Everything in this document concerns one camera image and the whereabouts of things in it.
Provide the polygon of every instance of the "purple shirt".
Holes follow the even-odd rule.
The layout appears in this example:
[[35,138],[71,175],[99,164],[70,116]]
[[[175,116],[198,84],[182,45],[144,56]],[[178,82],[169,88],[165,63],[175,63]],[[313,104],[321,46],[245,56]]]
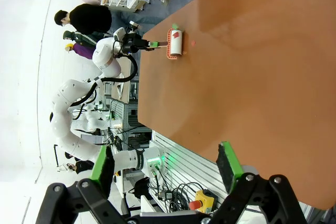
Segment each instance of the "purple shirt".
[[93,55],[93,52],[94,52],[94,48],[91,48],[91,47],[85,47],[85,46],[82,46],[78,43],[75,43],[74,44],[74,51],[76,54],[78,55],[81,55],[89,60],[92,60],[92,55]]

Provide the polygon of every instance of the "person in purple shirt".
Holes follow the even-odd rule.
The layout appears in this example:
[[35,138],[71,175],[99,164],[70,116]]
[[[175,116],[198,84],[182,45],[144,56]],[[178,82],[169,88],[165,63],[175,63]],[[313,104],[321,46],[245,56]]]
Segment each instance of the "person in purple shirt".
[[78,43],[67,44],[65,46],[65,51],[67,52],[74,51],[76,54],[81,55],[89,60],[92,60],[92,55],[93,55],[94,50],[95,48],[85,47]]

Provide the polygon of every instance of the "brown tabletop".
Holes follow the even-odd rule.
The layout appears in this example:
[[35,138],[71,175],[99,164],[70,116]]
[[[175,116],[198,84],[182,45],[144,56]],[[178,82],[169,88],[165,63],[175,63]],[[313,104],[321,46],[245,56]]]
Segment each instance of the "brown tabletop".
[[336,200],[336,0],[194,0],[145,34],[184,29],[183,55],[142,52],[139,122],[216,160],[284,174],[298,199]]
[[[124,77],[130,76],[131,74],[131,61],[126,58],[126,57],[122,57],[117,59],[117,61],[119,62],[120,66],[121,66],[121,72],[124,75]],[[130,82],[124,82],[124,87],[122,89],[122,96],[119,99],[119,95],[118,95],[118,88],[117,88],[117,84],[115,83],[114,85],[112,85],[112,91],[111,91],[111,97],[122,101],[123,103],[129,103],[130,102]]]

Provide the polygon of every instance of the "black shirt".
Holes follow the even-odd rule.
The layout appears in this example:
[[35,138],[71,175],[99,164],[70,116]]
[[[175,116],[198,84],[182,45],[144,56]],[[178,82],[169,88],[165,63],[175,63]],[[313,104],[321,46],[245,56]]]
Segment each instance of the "black shirt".
[[70,23],[82,34],[92,34],[94,31],[106,33],[112,23],[110,10],[102,5],[82,4],[73,9]]
[[85,170],[91,170],[93,168],[94,163],[91,161],[78,161],[76,162],[76,173],[79,174]]

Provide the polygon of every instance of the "black hair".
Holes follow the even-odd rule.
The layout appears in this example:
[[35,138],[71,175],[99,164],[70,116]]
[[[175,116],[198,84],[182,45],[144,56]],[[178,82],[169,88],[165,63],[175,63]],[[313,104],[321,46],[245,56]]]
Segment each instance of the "black hair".
[[65,157],[66,157],[67,159],[71,159],[73,156],[70,155],[69,153],[65,152]]
[[54,16],[54,21],[57,25],[61,26],[62,25],[62,19],[64,19],[67,16],[68,12],[65,10],[59,10],[55,16]]
[[75,170],[75,169],[72,167],[71,164],[67,164],[67,166],[68,166],[68,168],[69,168],[70,170]]

